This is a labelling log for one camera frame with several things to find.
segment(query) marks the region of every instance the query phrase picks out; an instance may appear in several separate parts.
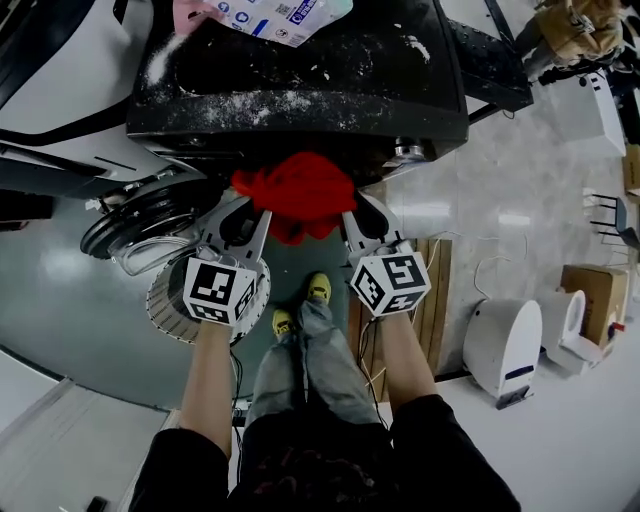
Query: cardboard box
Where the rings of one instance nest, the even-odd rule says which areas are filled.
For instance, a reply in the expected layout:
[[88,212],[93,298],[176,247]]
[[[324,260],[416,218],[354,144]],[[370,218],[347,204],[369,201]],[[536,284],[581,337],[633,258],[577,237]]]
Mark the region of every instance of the cardboard box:
[[627,145],[627,156],[622,159],[624,189],[632,203],[640,204],[640,146]]
[[587,308],[580,334],[604,350],[613,341],[611,324],[624,323],[627,273],[597,265],[565,265],[561,286],[568,293],[584,292]]

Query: yellow sneaker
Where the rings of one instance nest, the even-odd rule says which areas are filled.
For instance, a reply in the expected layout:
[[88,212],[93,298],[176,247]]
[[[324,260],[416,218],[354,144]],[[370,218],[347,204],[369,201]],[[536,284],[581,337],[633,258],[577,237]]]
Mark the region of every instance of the yellow sneaker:
[[329,278],[320,272],[311,278],[311,283],[309,284],[307,299],[313,299],[314,297],[324,300],[327,304],[331,300],[331,283]]
[[273,333],[279,340],[286,333],[293,331],[293,317],[284,309],[276,309],[273,312],[271,326]]

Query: white wall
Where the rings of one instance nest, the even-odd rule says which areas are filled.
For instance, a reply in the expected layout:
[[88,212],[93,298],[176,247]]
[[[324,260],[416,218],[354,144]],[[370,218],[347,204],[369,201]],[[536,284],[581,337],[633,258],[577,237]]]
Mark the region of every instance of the white wall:
[[0,443],[0,509],[115,511],[166,417],[71,386]]
[[0,432],[56,384],[0,352]]
[[525,511],[622,511],[640,488],[640,320],[591,373],[538,367],[535,395],[497,411],[470,379],[439,385]]

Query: black cable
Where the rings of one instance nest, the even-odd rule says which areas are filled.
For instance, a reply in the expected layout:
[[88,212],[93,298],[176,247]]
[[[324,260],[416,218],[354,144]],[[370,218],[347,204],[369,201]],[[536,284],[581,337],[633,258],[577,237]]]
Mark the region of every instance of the black cable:
[[[233,404],[231,406],[231,424],[233,425],[233,418],[236,415],[236,405],[238,403],[238,397],[240,396],[240,387],[242,386],[242,377],[244,375],[244,368],[242,367],[242,363],[240,359],[236,357],[233,351],[230,351],[232,363],[236,365],[236,393],[233,399]],[[238,465],[236,466],[236,485],[240,483],[240,466],[242,465],[242,438],[240,437],[240,431],[238,427],[233,425],[233,429],[236,432],[236,441],[238,443]]]
[[[364,338],[364,335],[367,333],[367,330],[369,329],[369,327],[371,327],[371,325],[374,323],[376,324],[376,331],[374,331],[374,338],[375,338],[377,328],[378,328],[378,325],[377,325],[378,318],[372,318],[367,322],[367,324],[364,326],[364,329],[362,330],[362,334],[360,335],[360,342],[362,342],[362,339]],[[371,396],[373,397],[373,403],[375,404],[375,407],[376,407],[376,414],[378,415],[378,419],[380,420],[380,423],[384,425],[384,428],[389,430],[389,425],[380,414],[380,407],[378,404],[378,399],[376,398],[376,391],[375,389],[373,389],[373,381],[371,380],[371,377],[367,375],[367,373],[362,368],[362,360],[364,359],[364,354],[366,353],[368,347],[369,347],[369,336],[367,336],[367,339],[364,342],[364,346],[358,347],[358,365],[357,366],[358,366],[358,369],[362,372],[362,375],[364,375],[365,379],[369,383],[369,388],[370,388]]]

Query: gray jeans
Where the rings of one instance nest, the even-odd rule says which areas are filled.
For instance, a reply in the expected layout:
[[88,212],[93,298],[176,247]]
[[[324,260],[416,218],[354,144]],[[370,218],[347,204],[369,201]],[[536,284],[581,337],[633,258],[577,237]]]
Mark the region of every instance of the gray jeans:
[[533,51],[531,57],[524,61],[527,77],[532,81],[537,80],[542,72],[553,64],[556,58],[555,52],[543,37],[542,32],[540,32],[540,27],[535,18],[529,20],[524,30],[516,38],[515,49],[523,58]]
[[245,427],[262,416],[305,406],[328,408],[350,423],[378,423],[365,380],[326,303],[304,301],[298,324],[300,330],[287,333],[260,363]]

